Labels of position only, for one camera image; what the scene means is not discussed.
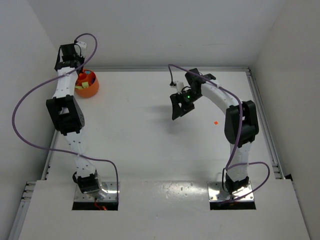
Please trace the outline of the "light green 2x2 lego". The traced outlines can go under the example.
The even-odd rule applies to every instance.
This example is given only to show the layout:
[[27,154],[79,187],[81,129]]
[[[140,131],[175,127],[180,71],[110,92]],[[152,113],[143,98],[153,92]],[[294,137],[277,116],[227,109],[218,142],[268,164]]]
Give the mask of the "light green 2x2 lego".
[[85,89],[85,88],[89,88],[90,84],[88,82],[82,82],[81,86]]

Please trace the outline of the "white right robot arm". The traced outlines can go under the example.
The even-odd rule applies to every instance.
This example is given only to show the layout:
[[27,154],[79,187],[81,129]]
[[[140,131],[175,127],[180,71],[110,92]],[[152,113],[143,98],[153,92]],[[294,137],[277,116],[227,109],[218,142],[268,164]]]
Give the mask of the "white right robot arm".
[[223,170],[223,189],[232,194],[249,183],[249,151],[259,123],[256,105],[253,101],[242,101],[225,89],[211,73],[202,75],[197,68],[186,70],[188,85],[171,80],[170,87],[176,93],[170,96],[172,119],[180,118],[195,108],[195,101],[201,97],[209,99],[224,114],[224,135],[230,144],[230,157]]

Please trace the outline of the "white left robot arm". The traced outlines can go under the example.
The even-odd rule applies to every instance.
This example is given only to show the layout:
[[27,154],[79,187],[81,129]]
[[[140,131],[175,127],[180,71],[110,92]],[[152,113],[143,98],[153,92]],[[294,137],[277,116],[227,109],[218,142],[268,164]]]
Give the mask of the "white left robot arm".
[[83,128],[85,118],[74,96],[76,81],[83,72],[87,44],[82,41],[59,47],[54,69],[59,79],[55,93],[46,101],[46,107],[55,129],[66,139],[70,150],[75,153],[76,172],[73,181],[82,194],[95,196],[101,190],[96,167],[86,158]]

